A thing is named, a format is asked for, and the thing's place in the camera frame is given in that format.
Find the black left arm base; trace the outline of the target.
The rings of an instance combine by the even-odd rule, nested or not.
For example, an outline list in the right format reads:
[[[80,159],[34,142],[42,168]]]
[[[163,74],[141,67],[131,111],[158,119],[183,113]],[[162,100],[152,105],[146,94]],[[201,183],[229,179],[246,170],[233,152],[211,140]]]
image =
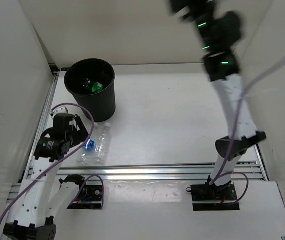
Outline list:
[[[104,191],[102,185],[86,185],[76,201],[68,210],[101,210],[103,208]]]

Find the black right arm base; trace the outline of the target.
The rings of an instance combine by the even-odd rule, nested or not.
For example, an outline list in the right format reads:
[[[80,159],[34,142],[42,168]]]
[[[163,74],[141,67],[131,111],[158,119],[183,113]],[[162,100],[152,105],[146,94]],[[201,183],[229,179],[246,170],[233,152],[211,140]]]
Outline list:
[[[240,210],[240,204],[236,203],[238,196],[234,184],[219,192],[212,191],[206,184],[194,184],[187,187],[186,191],[191,194],[194,212]]]

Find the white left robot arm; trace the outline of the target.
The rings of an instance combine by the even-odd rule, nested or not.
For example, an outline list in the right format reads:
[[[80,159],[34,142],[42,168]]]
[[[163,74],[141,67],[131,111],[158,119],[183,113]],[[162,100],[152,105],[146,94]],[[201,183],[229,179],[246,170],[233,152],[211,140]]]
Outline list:
[[[68,106],[69,103],[61,103],[50,111],[53,125],[41,134],[36,144],[28,185],[4,211],[7,214],[23,198],[18,214],[3,228],[3,235],[10,240],[53,240],[57,234],[54,220],[58,211],[67,208],[74,199],[82,200],[87,196],[84,178],[72,175],[63,180],[61,189],[50,200],[62,163],[77,153],[94,131],[85,127],[79,115],[70,114]]]

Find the clear water bottle blue label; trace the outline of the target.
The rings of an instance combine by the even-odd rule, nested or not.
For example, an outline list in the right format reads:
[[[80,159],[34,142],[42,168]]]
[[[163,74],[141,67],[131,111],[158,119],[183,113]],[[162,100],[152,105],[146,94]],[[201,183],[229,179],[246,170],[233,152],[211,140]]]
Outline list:
[[[83,143],[82,149],[79,150],[76,161],[81,164],[91,164],[96,157],[96,146],[98,143],[99,124],[94,123],[94,130],[90,139]]]

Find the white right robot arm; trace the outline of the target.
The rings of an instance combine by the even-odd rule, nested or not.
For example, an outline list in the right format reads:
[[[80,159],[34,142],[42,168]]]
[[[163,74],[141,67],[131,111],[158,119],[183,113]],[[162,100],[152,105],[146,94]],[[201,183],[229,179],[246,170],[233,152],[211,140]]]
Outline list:
[[[217,17],[215,0],[171,0],[169,6],[174,15],[187,9],[182,21],[193,23],[198,30],[207,51],[203,57],[204,69],[226,118],[228,135],[215,142],[218,158],[205,184],[207,195],[218,200],[231,185],[231,173],[239,159],[267,138],[254,123],[244,96],[240,63],[232,51],[243,36],[242,19],[236,11]]]

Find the green plastic soda bottle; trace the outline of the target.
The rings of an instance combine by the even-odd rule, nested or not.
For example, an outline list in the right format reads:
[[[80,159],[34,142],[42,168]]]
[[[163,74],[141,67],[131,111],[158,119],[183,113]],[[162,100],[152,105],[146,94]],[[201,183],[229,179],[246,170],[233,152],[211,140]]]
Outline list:
[[[85,78],[81,86],[88,95],[100,93],[104,89],[103,84],[89,78]]]

